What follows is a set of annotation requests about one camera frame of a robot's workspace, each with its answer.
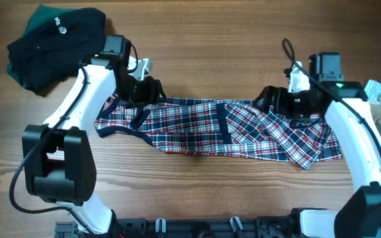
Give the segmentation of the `plaid red navy white garment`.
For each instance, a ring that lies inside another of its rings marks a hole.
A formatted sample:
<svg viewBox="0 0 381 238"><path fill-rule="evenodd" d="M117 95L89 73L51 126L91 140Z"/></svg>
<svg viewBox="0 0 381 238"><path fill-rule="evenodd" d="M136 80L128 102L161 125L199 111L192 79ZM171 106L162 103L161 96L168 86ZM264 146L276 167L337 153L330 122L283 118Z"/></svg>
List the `plaid red navy white garment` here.
<svg viewBox="0 0 381 238"><path fill-rule="evenodd" d="M318 115L292 126L273 110L261 112L250 100L184 99L126 108L112 97L94 127L100 137L114 133L143 139L165 153L242 157L294 163L343 158L333 130Z"/></svg>

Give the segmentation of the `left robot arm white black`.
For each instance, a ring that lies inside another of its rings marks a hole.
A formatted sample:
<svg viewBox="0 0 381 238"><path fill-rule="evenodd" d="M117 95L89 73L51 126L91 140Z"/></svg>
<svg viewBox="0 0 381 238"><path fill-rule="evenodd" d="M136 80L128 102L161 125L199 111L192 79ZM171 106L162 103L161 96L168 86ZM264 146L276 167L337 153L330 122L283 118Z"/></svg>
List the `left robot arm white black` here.
<svg viewBox="0 0 381 238"><path fill-rule="evenodd" d="M29 194L52 203L51 211L74 217L80 237L121 237L116 214L95 192L97 170L89 131L103 104L116 94L126 108L159 104L167 97L161 82L149 76L152 62L130 55L133 44L122 35L107 36L101 52L79 63L77 80L59 108L41 125L28 125L22 135L24 159L12 178L9 199L24 173Z"/></svg>

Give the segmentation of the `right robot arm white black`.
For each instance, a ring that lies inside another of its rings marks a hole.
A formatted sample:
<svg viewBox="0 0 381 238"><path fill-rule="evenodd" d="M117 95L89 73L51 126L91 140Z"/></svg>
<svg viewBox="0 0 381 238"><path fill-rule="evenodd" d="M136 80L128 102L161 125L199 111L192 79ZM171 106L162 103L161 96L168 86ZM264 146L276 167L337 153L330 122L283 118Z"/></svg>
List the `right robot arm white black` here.
<svg viewBox="0 0 381 238"><path fill-rule="evenodd" d="M305 71L293 53L284 73L288 87L265 87L255 102L293 122L320 114L336 135L350 170L354 194L338 211L308 208L297 213L297 233L305 237L381 237L381 137L361 84L346 81L338 53L309 57Z"/></svg>

